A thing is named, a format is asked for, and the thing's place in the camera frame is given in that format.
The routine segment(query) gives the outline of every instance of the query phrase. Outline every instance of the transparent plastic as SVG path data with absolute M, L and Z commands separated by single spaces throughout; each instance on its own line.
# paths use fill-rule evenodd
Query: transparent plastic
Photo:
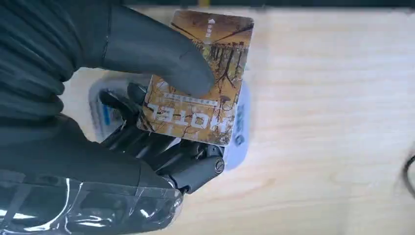
M 180 213 L 174 188 L 80 182 L 0 170 L 0 234 L 131 234 L 163 229 Z

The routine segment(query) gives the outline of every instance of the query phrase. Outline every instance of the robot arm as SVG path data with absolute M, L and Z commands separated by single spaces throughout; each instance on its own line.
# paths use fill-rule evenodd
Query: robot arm
M 157 74 L 200 96 L 214 83 L 200 53 L 113 1 L 5 0 L 0 11 L 0 231 L 120 234 L 169 224 L 182 198 L 175 188 L 188 187 L 163 174 L 179 179 L 184 169 L 88 141 L 60 114 L 58 95 L 90 67 Z

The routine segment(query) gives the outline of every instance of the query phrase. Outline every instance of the card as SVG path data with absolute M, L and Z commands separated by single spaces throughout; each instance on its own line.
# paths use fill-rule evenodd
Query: card
M 138 127 L 226 146 L 231 141 L 254 21 L 179 10 L 171 27 L 188 37 L 203 54 L 214 73 L 215 85 L 207 95 L 193 98 L 154 75 L 143 106 L 145 120 Z

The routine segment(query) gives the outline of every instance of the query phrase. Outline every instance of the black glove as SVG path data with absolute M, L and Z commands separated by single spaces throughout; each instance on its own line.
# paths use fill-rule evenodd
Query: black glove
M 0 6 L 1 168 L 79 181 L 169 187 L 147 164 L 88 141 L 58 95 L 80 67 L 161 76 L 194 96 L 213 74 L 180 33 L 106 0 L 4 0 Z

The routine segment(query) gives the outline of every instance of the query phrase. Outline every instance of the light wood grain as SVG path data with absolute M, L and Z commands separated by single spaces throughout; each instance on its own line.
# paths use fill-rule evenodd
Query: light wood grain
M 164 22 L 171 15 L 141 10 Z M 414 234 L 415 200 L 399 172 L 415 141 L 415 16 L 205 11 L 255 20 L 249 154 L 152 234 Z M 63 96 L 90 139 L 87 92 L 103 73 L 79 72 Z

